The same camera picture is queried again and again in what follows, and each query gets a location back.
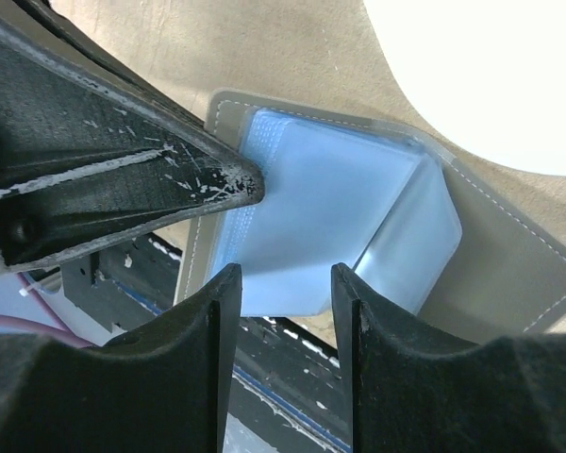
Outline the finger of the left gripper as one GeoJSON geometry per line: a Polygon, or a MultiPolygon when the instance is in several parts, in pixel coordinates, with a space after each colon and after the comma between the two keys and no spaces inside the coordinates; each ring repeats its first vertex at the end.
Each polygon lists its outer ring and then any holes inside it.
{"type": "Polygon", "coordinates": [[[0,8],[0,275],[253,205],[258,167],[0,8]]]}
{"type": "Polygon", "coordinates": [[[158,105],[173,113],[176,118],[191,126],[197,126],[200,129],[204,128],[204,122],[201,119],[122,64],[77,28],[69,19],[55,12],[49,1],[22,0],[18,2],[18,7],[51,34],[71,45],[87,59],[125,82],[130,83],[141,92],[148,94],[153,101],[156,101],[158,105]]]}

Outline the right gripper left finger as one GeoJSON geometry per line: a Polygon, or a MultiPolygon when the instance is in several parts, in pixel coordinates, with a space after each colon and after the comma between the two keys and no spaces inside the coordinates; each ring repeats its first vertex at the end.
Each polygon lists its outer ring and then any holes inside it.
{"type": "Polygon", "coordinates": [[[0,452],[219,452],[241,267],[103,346],[0,334],[0,452]]]}

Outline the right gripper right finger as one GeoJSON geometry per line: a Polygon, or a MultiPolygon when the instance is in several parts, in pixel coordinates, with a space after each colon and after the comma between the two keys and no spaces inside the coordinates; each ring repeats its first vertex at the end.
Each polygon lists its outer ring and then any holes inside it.
{"type": "Polygon", "coordinates": [[[473,344],[347,265],[331,300],[355,452],[566,452],[566,333],[473,344]]]}

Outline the grey card holder wallet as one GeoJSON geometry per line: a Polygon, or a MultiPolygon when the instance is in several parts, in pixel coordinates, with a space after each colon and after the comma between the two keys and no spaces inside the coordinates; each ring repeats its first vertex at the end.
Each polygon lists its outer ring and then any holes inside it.
{"type": "Polygon", "coordinates": [[[243,315],[318,315],[344,263],[474,343],[566,315],[566,247],[418,129],[230,90],[206,128],[258,166],[265,195],[191,221],[177,298],[232,261],[243,315]]]}

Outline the white oblong plastic tray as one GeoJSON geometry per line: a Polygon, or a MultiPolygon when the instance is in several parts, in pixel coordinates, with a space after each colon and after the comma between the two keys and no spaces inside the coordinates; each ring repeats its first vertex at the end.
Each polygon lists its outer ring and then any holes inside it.
{"type": "Polygon", "coordinates": [[[566,176],[566,1],[369,1],[391,72],[444,138],[566,176]]]}

